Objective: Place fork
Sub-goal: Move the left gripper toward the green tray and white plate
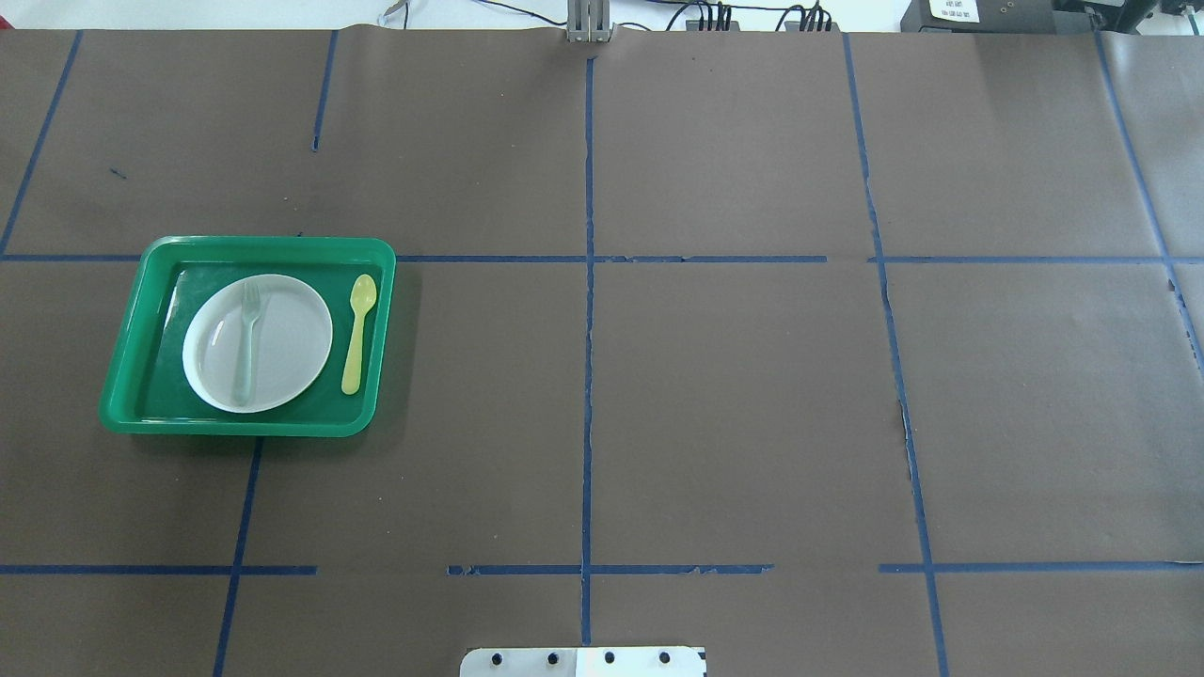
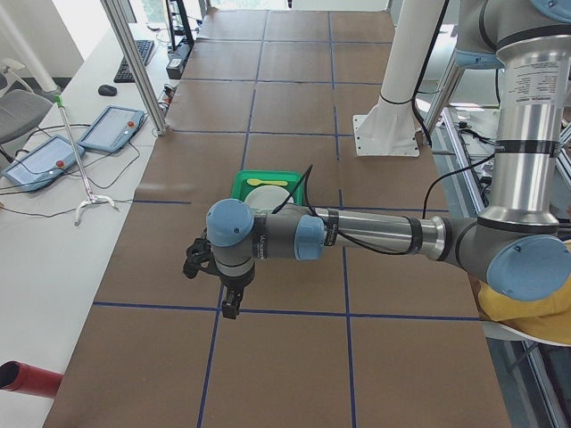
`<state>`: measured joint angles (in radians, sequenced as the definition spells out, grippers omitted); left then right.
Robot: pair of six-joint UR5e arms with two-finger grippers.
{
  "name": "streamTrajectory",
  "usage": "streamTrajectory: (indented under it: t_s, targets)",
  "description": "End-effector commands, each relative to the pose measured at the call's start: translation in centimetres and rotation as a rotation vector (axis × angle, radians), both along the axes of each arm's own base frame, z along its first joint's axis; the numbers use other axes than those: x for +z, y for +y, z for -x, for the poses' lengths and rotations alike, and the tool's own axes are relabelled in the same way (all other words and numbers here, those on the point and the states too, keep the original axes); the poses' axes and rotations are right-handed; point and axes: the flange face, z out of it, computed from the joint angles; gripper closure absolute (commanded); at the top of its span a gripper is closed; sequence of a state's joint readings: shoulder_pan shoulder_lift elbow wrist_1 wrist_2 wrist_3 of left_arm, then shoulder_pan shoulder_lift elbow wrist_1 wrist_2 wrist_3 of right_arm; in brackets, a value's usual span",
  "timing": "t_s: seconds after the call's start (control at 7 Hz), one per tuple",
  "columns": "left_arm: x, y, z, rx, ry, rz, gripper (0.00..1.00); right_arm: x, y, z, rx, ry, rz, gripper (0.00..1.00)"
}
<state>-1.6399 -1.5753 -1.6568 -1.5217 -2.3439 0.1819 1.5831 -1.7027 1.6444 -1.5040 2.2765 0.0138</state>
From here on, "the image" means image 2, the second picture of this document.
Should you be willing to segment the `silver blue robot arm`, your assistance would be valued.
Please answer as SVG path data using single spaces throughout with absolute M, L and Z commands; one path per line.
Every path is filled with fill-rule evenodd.
M 549 205 L 570 69 L 569 2 L 462 2 L 457 61 L 505 72 L 488 206 L 476 218 L 453 219 L 287 202 L 255 214 L 236 199 L 216 202 L 206 216 L 205 255 L 189 252 L 187 259 L 219 277 L 224 317 L 238 315 L 255 260 L 315 260 L 333 245 L 386 256 L 422 254 L 512 300 L 542 300 L 564 285 L 570 253 L 556 236 L 559 223 Z

